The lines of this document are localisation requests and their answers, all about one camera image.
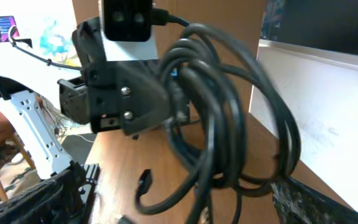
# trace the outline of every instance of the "brown tabletop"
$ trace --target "brown tabletop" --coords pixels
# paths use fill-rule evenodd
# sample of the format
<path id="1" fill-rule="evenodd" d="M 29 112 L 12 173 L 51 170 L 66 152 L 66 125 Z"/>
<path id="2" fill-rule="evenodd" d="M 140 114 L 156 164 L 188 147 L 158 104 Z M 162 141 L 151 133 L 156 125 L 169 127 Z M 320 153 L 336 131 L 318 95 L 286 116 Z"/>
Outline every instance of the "brown tabletop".
<path id="1" fill-rule="evenodd" d="M 266 176 L 273 167 L 273 160 L 270 158 L 276 153 L 277 141 L 252 116 L 248 127 L 250 149 L 245 170 L 248 174 Z M 202 146 L 203 137 L 198 125 L 185 128 L 184 133 L 187 140 Z M 163 131 L 141 134 L 137 141 L 123 135 L 121 131 L 99 133 L 86 163 L 99 163 L 101 167 L 90 223 L 114 223 L 114 214 L 117 213 L 125 214 L 139 224 L 185 222 L 193 203 L 193 191 L 176 206 L 158 215 L 141 215 L 134 207 L 137 180 L 144 169 L 152 169 L 154 178 L 150 191 L 142 197 L 146 205 L 168 197 L 187 176 L 187 171 L 170 150 Z M 304 163 L 298 164 L 293 177 L 347 205 Z M 235 204 L 233 190 L 213 190 L 215 222 L 230 223 Z M 240 223 L 278 223 L 272 195 L 261 198 L 243 197 Z"/>

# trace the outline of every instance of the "coiled cable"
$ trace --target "coiled cable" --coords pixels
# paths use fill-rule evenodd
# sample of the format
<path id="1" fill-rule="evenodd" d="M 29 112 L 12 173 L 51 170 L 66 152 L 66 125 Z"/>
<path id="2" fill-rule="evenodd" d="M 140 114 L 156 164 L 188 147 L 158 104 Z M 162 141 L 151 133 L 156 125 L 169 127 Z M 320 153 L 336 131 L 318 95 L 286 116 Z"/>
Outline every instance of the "coiled cable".
<path id="1" fill-rule="evenodd" d="M 186 25 L 178 22 L 180 18 L 170 18 L 170 22 Z M 245 69 L 221 63 L 215 56 L 216 50 L 210 39 L 230 50 Z M 301 151 L 295 119 L 249 50 L 238 40 L 214 27 L 190 24 L 181 33 L 180 40 L 160 59 L 157 78 L 168 91 L 168 84 L 172 82 L 170 74 L 174 69 L 178 70 L 179 86 L 189 96 L 200 115 L 206 136 L 205 149 L 197 149 L 186 142 L 180 134 L 180 126 L 174 122 L 175 119 L 168 119 L 164 127 L 170 147 L 189 171 L 189 176 L 163 202 L 145 206 L 140 202 L 140 197 L 147 193 L 152 184 L 151 172 L 148 171 L 140 178 L 135 196 L 136 208 L 146 215 L 164 212 L 178 203 L 197 184 L 196 199 L 186 221 L 197 223 L 201 211 L 209 204 L 211 189 L 232 188 L 237 192 L 236 214 L 232 223 L 237 223 L 241 213 L 241 196 L 266 195 L 271 192 L 272 182 L 286 179 L 295 169 Z M 279 138 L 279 154 L 275 172 L 268 179 L 242 173 L 247 154 L 246 120 L 238 92 L 226 74 L 235 75 L 253 84 L 265 95 L 270 105 Z M 243 187 L 240 180 L 258 187 Z"/>

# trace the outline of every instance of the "wooden table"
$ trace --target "wooden table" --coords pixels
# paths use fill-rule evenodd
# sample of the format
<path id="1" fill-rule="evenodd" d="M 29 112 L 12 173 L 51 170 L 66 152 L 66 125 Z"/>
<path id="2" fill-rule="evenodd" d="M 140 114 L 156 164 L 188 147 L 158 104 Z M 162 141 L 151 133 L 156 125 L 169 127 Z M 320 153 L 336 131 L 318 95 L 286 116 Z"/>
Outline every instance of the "wooden table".
<path id="1" fill-rule="evenodd" d="M 252 116 L 248 119 L 248 127 L 250 149 L 245 170 L 248 174 L 266 176 L 272 171 L 273 160 L 270 157 L 276 153 L 277 140 Z M 189 126 L 184 133 L 193 144 L 202 146 L 203 137 L 199 126 Z M 86 163 L 99 163 L 101 167 L 90 223 L 114 223 L 114 214 L 117 213 L 128 215 L 139 224 L 185 222 L 193 203 L 193 191 L 176 206 L 158 215 L 140 215 L 134 208 L 137 180 L 144 169 L 152 169 L 154 177 L 151 190 L 142 197 L 145 204 L 165 199 L 187 176 L 187 171 L 171 152 L 163 131 L 141 134 L 137 141 L 123 135 L 121 131 L 99 133 Z M 304 163 L 298 164 L 293 176 L 348 206 Z M 233 190 L 214 190 L 213 212 L 216 223 L 230 223 L 235 204 Z M 279 223 L 272 195 L 243 197 L 240 223 Z"/>

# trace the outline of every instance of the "cable bundle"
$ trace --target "cable bundle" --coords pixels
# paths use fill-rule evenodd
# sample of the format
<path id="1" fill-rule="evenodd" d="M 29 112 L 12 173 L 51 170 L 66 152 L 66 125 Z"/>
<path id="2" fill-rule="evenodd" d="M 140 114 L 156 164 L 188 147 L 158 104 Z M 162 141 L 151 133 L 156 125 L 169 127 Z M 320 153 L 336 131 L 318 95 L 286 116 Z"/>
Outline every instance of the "cable bundle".
<path id="1" fill-rule="evenodd" d="M 241 42 L 222 31 L 203 24 L 190 24 L 183 19 L 169 16 L 169 22 L 187 26 L 168 52 L 159 61 L 157 77 L 169 90 L 170 76 L 178 70 L 177 82 L 189 96 L 201 118 L 206 145 L 203 150 L 187 143 L 181 136 L 175 119 L 165 122 L 171 148 L 189 172 L 179 188 L 156 205 L 145 206 L 140 197 L 152 184 L 151 171 L 140 177 L 135 205 L 140 213 L 153 215 L 176 205 L 192 187 L 197 186 L 196 199 L 187 223 L 197 223 L 205 207 L 212 211 L 210 191 L 232 188 L 237 192 L 237 207 L 232 223 L 241 214 L 241 197 L 260 197 L 271 192 L 270 184 L 286 179 L 295 169 L 300 158 L 300 135 L 294 117 L 278 95 L 268 76 Z M 219 61 L 210 39 L 230 50 L 247 69 L 244 70 Z M 247 129 L 245 114 L 239 95 L 228 75 L 241 77 L 266 97 L 270 104 L 279 136 L 278 164 L 269 179 L 258 179 L 242 173 L 246 163 Z M 240 180 L 258 185 L 255 189 L 242 187 Z"/>

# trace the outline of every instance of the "black cable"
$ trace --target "black cable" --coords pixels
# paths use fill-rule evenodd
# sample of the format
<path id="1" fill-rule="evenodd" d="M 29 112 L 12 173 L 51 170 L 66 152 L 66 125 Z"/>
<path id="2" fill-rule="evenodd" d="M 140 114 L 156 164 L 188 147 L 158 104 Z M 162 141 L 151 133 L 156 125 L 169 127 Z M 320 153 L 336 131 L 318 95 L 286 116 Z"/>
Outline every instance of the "black cable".
<path id="1" fill-rule="evenodd" d="M 183 19 L 173 16 L 168 16 L 168 22 L 188 25 Z M 197 35 L 200 39 L 194 39 L 192 35 Z M 221 63 L 214 56 L 216 50 L 210 39 L 229 49 L 245 69 Z M 176 82 L 189 96 L 200 115 L 206 146 L 201 150 L 187 143 L 180 134 L 180 125 L 176 124 L 175 118 L 167 120 L 165 130 L 168 142 L 190 173 L 191 180 L 188 177 L 181 187 L 163 202 L 145 206 L 141 204 L 140 197 L 147 193 L 144 189 L 148 190 L 152 181 L 145 185 L 145 181 L 141 179 L 135 197 L 136 207 L 143 214 L 164 212 L 188 193 L 190 184 L 197 183 L 196 200 L 187 219 L 187 223 L 197 223 L 202 209 L 212 203 L 209 199 L 211 189 L 232 188 L 237 194 L 236 212 L 232 222 L 238 223 L 242 196 L 260 197 L 270 193 L 272 182 L 288 178 L 295 169 L 300 158 L 300 136 L 295 119 L 253 54 L 241 42 L 218 29 L 202 24 L 187 26 L 180 40 L 160 59 L 157 67 L 155 77 L 168 91 L 169 82 L 173 81 L 170 73 L 174 69 L 178 71 Z M 246 114 L 242 110 L 238 92 L 226 74 L 238 76 L 253 84 L 265 95 L 270 105 L 279 136 L 279 154 L 275 172 L 269 178 L 256 178 L 242 173 L 247 152 Z M 240 185 L 239 180 L 248 181 L 258 187 L 245 188 Z"/>
<path id="2" fill-rule="evenodd" d="M 11 26 L 11 28 L 9 28 L 8 40 L 12 44 L 12 46 L 15 47 L 17 50 L 20 50 L 21 52 L 23 52 L 27 55 L 30 55 L 31 57 L 36 58 L 36 59 L 40 60 L 41 62 L 45 62 L 48 66 L 53 65 L 58 68 L 67 68 L 67 69 L 78 70 L 78 71 L 80 71 L 82 69 L 81 67 L 77 67 L 77 66 L 64 65 L 64 64 L 53 62 L 51 59 L 45 59 L 43 57 L 39 57 L 38 55 L 33 54 L 33 53 L 27 51 L 26 49 L 23 49 L 23 48 L 17 46 L 16 41 L 12 37 L 12 35 L 15 33 L 16 29 L 17 29 L 16 26 Z"/>

